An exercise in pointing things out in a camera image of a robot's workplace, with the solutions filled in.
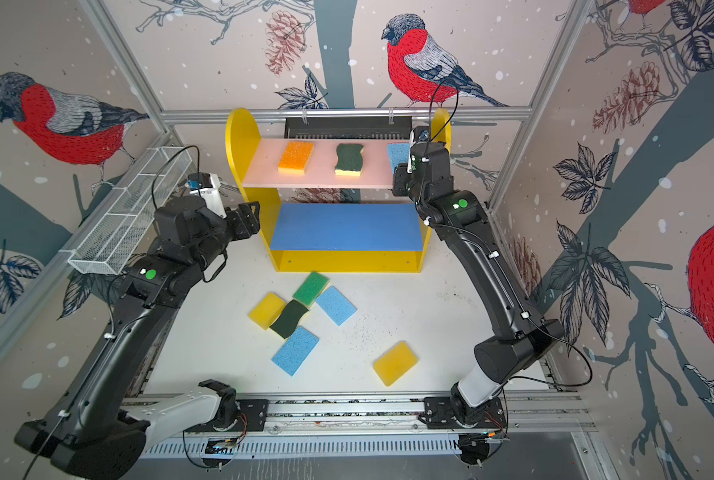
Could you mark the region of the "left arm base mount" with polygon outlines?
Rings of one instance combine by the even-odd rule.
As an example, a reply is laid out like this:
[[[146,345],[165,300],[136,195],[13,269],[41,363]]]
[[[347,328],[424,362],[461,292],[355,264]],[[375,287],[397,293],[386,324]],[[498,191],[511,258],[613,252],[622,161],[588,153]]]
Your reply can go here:
[[[268,399],[240,399],[237,390],[218,380],[204,380],[198,384],[219,397],[215,414],[202,423],[187,429],[188,433],[208,432],[261,432],[264,430],[269,409]]]

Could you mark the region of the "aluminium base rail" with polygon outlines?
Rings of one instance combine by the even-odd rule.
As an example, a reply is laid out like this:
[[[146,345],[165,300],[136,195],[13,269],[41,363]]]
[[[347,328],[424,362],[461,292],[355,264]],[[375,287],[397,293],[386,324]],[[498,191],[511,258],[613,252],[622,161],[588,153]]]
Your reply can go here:
[[[394,394],[385,397],[348,396],[249,396],[268,399],[264,430],[245,432],[279,435],[326,435],[341,433],[412,433],[425,430],[485,432],[505,434],[526,432],[583,432],[596,429],[578,396],[551,392],[518,392],[499,398],[507,426],[494,429],[429,429],[418,420],[422,397]],[[193,390],[179,396],[142,396],[124,400],[124,419],[147,420],[162,433],[175,435],[195,424],[208,421],[219,401],[212,393]]]

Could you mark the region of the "blue sponge front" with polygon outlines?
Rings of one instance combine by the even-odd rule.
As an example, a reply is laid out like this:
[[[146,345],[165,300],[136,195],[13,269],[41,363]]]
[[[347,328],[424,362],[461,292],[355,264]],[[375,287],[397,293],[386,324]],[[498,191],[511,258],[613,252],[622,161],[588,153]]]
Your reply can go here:
[[[297,327],[272,357],[272,362],[289,376],[294,376],[318,343],[316,335],[304,327]]]

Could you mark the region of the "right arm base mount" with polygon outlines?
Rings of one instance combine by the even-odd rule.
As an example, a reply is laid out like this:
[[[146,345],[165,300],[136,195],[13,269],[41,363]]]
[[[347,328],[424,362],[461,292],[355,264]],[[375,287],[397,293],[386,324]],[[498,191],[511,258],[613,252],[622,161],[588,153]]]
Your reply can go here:
[[[425,397],[418,420],[429,429],[502,430],[507,426],[499,399],[491,399],[478,407],[470,407],[454,395]]]

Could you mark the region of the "dark green scrub sponge front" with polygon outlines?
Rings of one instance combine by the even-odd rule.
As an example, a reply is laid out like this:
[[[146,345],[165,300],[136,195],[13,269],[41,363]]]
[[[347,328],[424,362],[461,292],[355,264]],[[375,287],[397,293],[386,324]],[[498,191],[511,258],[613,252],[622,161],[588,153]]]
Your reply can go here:
[[[359,177],[363,170],[363,144],[341,143],[336,147],[337,176]]]

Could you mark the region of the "green topped yellow sponge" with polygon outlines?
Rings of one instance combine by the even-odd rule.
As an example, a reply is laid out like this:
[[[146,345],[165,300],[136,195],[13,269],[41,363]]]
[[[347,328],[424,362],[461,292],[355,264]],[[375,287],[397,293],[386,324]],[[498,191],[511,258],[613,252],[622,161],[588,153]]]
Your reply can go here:
[[[318,272],[311,272],[295,291],[293,299],[310,308],[329,284],[328,277]]]

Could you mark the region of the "orange topped yellow sponge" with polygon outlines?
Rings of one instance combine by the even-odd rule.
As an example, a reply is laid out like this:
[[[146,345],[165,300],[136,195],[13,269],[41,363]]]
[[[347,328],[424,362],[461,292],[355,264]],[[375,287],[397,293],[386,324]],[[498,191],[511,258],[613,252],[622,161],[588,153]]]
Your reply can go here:
[[[288,175],[304,175],[313,154],[312,142],[289,141],[278,163],[278,172]]]

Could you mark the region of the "black vent grille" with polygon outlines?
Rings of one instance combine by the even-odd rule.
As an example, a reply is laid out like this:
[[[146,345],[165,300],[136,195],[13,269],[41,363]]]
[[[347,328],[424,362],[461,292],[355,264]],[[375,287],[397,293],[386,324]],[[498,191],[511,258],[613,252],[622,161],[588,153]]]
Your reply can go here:
[[[412,118],[402,117],[316,117],[289,118],[286,139],[408,140]]]

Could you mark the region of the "dark green scrub sponge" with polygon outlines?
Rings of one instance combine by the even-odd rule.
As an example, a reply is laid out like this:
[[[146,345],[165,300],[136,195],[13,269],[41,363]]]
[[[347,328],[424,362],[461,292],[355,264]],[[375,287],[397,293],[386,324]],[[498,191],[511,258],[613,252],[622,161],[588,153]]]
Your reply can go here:
[[[288,339],[297,329],[300,320],[309,312],[309,308],[297,300],[288,302],[270,329],[281,338]]]
[[[336,147],[337,176],[359,177],[363,170],[363,144],[341,143]]]

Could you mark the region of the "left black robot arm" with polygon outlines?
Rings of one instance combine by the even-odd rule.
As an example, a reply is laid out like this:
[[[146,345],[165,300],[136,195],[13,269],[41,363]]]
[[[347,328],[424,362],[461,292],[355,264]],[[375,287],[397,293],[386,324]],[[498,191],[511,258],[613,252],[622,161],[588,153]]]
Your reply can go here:
[[[250,202],[219,215],[198,196],[158,208],[158,236],[125,276],[108,330],[45,417],[20,426],[15,444],[69,475],[119,479],[145,450],[178,432],[245,422],[235,389],[216,380],[149,407],[125,410],[122,403],[154,341],[208,267],[228,258],[230,242],[259,232],[260,211]]]

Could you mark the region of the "blue sponge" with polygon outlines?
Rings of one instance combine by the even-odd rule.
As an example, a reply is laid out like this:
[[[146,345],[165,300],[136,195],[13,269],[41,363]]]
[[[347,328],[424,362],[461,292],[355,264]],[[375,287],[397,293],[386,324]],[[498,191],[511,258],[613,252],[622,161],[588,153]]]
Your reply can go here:
[[[289,376],[294,376],[318,343],[316,335],[304,327],[297,327],[272,357],[272,362]]]
[[[315,303],[337,326],[343,325],[357,312],[357,308],[334,286],[325,289]]]
[[[390,143],[387,145],[387,155],[390,161],[390,171],[394,174],[395,170],[401,165],[407,165],[410,160],[410,144]]]

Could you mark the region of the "yellow shelf with coloured boards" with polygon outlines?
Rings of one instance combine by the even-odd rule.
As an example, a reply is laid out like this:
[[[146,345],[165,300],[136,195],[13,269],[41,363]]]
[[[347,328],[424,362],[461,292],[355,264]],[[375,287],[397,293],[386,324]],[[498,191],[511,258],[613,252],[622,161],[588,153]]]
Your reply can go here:
[[[247,109],[226,122],[228,164],[248,202],[260,206],[260,235],[279,272],[418,273],[431,230],[409,202],[290,203],[284,189],[388,190],[392,186],[390,141],[361,139],[359,176],[336,172],[339,139],[312,140],[313,153],[301,174],[279,169],[287,138],[262,137]]]

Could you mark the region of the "yellow sponge front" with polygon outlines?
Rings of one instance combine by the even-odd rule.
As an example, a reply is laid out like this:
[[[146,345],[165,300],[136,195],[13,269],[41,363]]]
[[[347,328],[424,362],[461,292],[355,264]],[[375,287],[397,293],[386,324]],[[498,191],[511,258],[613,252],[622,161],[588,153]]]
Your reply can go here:
[[[373,370],[384,386],[390,387],[418,363],[405,341],[400,341],[374,361]]]

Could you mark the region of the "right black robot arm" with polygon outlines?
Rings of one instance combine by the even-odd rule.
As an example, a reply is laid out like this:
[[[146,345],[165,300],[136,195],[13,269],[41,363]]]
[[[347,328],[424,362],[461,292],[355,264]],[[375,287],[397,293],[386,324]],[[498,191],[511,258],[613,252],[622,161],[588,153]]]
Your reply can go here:
[[[496,244],[484,204],[454,187],[442,142],[414,142],[394,172],[392,192],[410,198],[421,220],[453,252],[475,287],[493,336],[474,347],[475,366],[451,389],[454,418],[473,425],[508,380],[544,356],[563,335],[520,285]]]

